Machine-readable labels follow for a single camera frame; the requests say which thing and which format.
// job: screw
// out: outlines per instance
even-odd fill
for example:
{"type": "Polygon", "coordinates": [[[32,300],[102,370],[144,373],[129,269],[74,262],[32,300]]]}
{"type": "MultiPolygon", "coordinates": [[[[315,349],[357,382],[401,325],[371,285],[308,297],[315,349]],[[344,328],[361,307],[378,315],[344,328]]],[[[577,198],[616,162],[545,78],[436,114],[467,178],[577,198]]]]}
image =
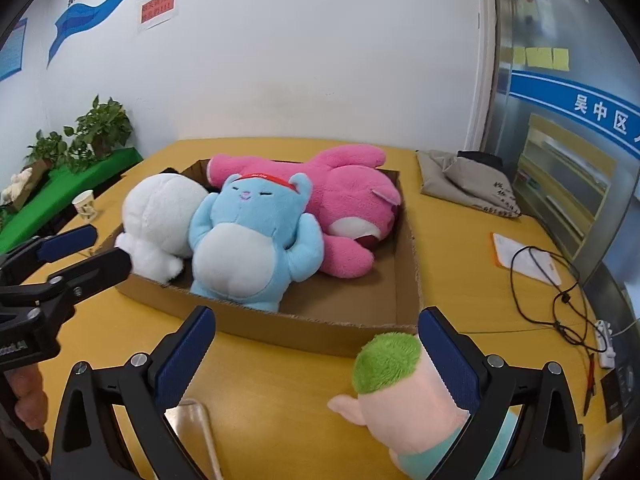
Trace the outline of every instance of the screw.
{"type": "Polygon", "coordinates": [[[142,366],[144,363],[146,363],[146,355],[144,354],[135,354],[132,358],[131,358],[131,364],[134,366],[142,366]]]}
{"type": "Polygon", "coordinates": [[[560,375],[562,373],[562,367],[555,361],[551,361],[546,367],[553,375],[560,375]]]}
{"type": "Polygon", "coordinates": [[[87,363],[85,363],[84,361],[80,361],[79,363],[76,364],[76,366],[74,366],[74,373],[76,375],[82,375],[86,372],[87,369],[87,363]]]}
{"type": "Polygon", "coordinates": [[[634,389],[634,370],[629,365],[626,367],[626,390],[631,393],[634,389]]]}
{"type": "Polygon", "coordinates": [[[33,319],[35,317],[38,317],[40,315],[40,312],[42,312],[39,308],[32,308],[29,313],[27,314],[27,319],[33,319]]]}
{"type": "Polygon", "coordinates": [[[486,359],[486,361],[493,368],[502,368],[504,366],[504,359],[499,355],[492,354],[486,359]]]}

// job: white plush toy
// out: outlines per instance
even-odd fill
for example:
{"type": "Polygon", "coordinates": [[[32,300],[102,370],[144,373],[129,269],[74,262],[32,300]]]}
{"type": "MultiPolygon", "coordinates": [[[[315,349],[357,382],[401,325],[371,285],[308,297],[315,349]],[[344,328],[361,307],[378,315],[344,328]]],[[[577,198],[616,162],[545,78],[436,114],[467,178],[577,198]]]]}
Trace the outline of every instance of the white plush toy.
{"type": "Polygon", "coordinates": [[[3,189],[0,194],[0,203],[7,204],[18,198],[20,193],[22,193],[25,184],[27,184],[31,178],[32,173],[33,168],[26,168],[18,174],[13,174],[11,176],[11,184],[9,184],[7,188],[3,189]]]}
{"type": "Polygon", "coordinates": [[[116,247],[129,253],[133,273],[167,283],[192,255],[189,222],[208,195],[200,184],[176,173],[160,173],[140,182],[122,205],[124,232],[116,247]]]}

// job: plush toy ear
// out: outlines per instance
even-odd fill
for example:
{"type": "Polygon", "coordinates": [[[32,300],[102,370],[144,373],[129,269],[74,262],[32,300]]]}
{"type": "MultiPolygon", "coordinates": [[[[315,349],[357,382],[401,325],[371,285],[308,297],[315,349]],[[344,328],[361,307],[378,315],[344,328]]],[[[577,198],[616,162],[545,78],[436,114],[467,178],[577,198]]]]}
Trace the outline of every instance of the plush toy ear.
{"type": "Polygon", "coordinates": [[[341,168],[342,166],[366,166],[367,168],[377,168],[386,161],[385,152],[370,144],[345,144],[335,146],[318,153],[309,162],[311,164],[322,164],[329,168],[341,168]]]}
{"type": "Polygon", "coordinates": [[[367,425],[362,415],[358,399],[354,399],[348,395],[338,395],[327,403],[327,407],[332,410],[332,412],[339,413],[353,424],[357,424],[358,426],[367,425]]]}
{"type": "Polygon", "coordinates": [[[380,197],[385,202],[389,202],[391,205],[398,206],[402,202],[400,193],[395,187],[392,186],[375,187],[371,189],[371,192],[375,196],[380,197]]]}
{"type": "Polygon", "coordinates": [[[238,180],[242,175],[240,173],[235,173],[233,175],[229,175],[226,180],[225,183],[222,185],[222,189],[225,189],[226,186],[228,186],[229,184],[231,184],[232,182],[234,182],[235,180],[238,180]]]}
{"type": "Polygon", "coordinates": [[[289,179],[289,183],[296,186],[296,190],[300,195],[302,195],[305,200],[309,200],[311,197],[311,191],[313,190],[314,185],[309,180],[309,177],[304,173],[296,173],[289,179]]]}

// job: white paper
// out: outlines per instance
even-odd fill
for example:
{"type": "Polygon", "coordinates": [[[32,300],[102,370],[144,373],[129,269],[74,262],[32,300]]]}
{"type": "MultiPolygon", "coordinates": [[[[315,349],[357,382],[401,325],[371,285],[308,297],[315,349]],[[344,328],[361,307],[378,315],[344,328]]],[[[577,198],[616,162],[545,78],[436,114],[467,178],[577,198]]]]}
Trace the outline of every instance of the white paper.
{"type": "MultiPolygon", "coordinates": [[[[496,233],[494,233],[494,245],[495,253],[498,256],[498,261],[503,267],[506,267],[507,269],[511,268],[511,261],[513,260],[514,254],[517,253],[521,248],[525,247],[523,244],[515,240],[505,238],[504,236],[496,233]]],[[[540,269],[536,265],[536,262],[538,262],[540,267],[545,270],[553,283],[558,286],[562,284],[562,280],[560,279],[560,275],[558,274],[558,270],[556,269],[553,258],[549,256],[548,253],[545,253],[543,251],[532,249],[531,254],[529,254],[529,250],[522,251],[520,254],[518,254],[518,256],[516,256],[516,259],[513,263],[513,270],[515,272],[519,272],[520,274],[524,274],[525,276],[529,276],[530,278],[534,278],[551,285],[552,283],[549,282],[544,273],[540,271],[540,269]]]]}

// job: red headband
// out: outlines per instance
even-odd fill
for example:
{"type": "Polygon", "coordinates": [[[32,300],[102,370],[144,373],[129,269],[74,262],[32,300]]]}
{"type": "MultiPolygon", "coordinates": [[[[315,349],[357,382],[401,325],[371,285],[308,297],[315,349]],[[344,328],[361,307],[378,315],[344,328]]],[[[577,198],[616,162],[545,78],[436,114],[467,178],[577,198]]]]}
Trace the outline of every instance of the red headband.
{"type": "Polygon", "coordinates": [[[290,182],[287,182],[286,180],[282,180],[281,178],[279,178],[277,176],[269,175],[269,174],[266,174],[266,173],[249,173],[249,174],[241,176],[240,178],[236,178],[236,180],[242,180],[244,178],[263,178],[264,180],[269,180],[270,182],[273,182],[274,184],[280,184],[280,186],[288,187],[289,189],[292,189],[293,191],[298,193],[298,190],[296,189],[296,186],[294,186],[290,182]]]}

